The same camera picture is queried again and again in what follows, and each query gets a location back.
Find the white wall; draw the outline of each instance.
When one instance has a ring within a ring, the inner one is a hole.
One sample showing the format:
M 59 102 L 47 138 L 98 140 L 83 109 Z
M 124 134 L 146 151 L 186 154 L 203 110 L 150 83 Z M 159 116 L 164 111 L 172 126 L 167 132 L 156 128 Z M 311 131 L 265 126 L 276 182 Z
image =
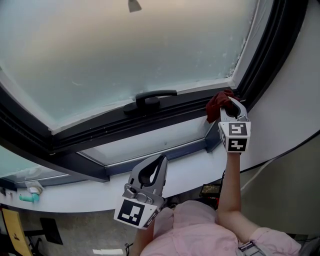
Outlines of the white wall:
M 249 150 L 241 156 L 241 169 L 274 158 L 302 143 L 320 129 L 320 4 L 309 7 L 298 39 L 276 78 L 249 113 L 252 134 Z M 222 176 L 226 153 L 200 151 L 170 161 L 165 197 L 185 192 Z M 0 203 L 48 212 L 93 212 L 113 209 L 129 174 L 111 177 L 108 183 L 84 181 L 47 187 L 39 203 L 19 201 L 0 194 Z

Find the window frame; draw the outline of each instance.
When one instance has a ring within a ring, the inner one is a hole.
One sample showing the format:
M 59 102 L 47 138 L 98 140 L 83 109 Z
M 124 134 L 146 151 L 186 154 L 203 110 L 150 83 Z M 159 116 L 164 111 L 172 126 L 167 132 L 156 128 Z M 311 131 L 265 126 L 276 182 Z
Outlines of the window frame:
M 236 89 L 231 82 L 229 85 L 232 87 L 204 87 L 198 91 L 185 91 L 178 96 L 162 97 L 159 99 L 160 108 L 154 113 L 126 116 L 123 107 L 120 107 L 52 135 L 46 125 L 0 86 L 0 145 L 34 163 L 74 176 L 74 180 L 110 181 L 110 175 L 129 172 L 149 154 L 104 166 L 78 151 L 203 117 L 208 101 L 225 89 L 233 88 L 235 95 L 250 111 L 287 59 L 303 24 L 307 5 L 307 0 L 297 3 L 273 1 L 262 37 L 256 51 L 251 52 L 253 58 Z M 206 137 L 199 140 L 197 146 L 192 145 L 192 150 L 186 150 L 190 147 L 188 144 L 164 151 L 170 159 L 175 159 L 186 155 L 185 152 L 203 149 L 211 152 L 219 144 L 216 121 Z M 50 184 L 48 180 L 57 185 L 54 177 L 45 180 L 46 186 Z

